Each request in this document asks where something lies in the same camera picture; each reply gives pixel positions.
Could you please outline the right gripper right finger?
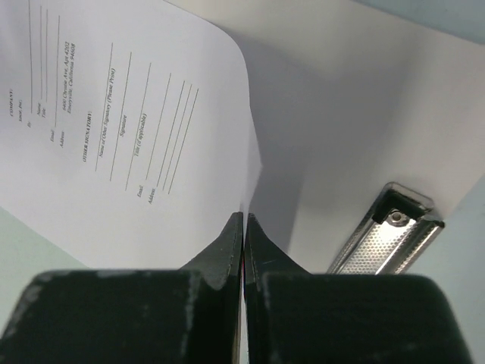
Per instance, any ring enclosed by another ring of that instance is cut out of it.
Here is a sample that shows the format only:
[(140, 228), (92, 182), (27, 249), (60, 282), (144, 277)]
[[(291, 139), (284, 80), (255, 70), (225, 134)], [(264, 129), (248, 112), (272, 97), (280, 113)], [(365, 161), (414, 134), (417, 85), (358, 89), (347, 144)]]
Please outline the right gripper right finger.
[(419, 275), (312, 274), (254, 215), (244, 248), (252, 363), (470, 363), (448, 300)]

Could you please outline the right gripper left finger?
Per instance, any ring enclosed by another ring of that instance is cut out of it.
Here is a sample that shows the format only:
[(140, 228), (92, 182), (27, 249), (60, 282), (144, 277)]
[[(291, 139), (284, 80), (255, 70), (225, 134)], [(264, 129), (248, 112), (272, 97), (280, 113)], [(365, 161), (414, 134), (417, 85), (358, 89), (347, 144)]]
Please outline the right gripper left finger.
[(243, 215), (175, 270), (51, 270), (25, 287), (3, 363), (237, 363)]

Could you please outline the metal folder clip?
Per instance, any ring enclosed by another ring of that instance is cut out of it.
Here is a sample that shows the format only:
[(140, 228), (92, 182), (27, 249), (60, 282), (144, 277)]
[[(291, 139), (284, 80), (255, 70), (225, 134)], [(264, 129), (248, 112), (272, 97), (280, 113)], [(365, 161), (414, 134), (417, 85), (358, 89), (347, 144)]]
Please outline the metal folder clip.
[(389, 182), (343, 245), (329, 274), (403, 274), (436, 239), (445, 222), (427, 196)]

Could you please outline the white signature form sheet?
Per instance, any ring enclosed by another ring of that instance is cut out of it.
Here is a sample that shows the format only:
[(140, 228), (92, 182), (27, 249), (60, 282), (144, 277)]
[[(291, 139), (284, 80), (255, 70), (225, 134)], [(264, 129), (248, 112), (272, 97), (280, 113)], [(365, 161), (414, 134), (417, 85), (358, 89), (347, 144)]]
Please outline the white signature form sheet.
[(177, 268), (261, 170), (238, 45), (163, 1), (1, 3), (1, 206), (93, 268)]

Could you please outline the white folder with clip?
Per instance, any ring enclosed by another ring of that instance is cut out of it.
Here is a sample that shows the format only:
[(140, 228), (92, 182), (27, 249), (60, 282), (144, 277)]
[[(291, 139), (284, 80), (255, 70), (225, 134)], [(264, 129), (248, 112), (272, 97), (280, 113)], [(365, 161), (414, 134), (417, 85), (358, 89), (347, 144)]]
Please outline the white folder with clip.
[(179, 1), (249, 75), (263, 168), (251, 211), (325, 271), (395, 181), (448, 218), (484, 173), (484, 47), (354, 1)]

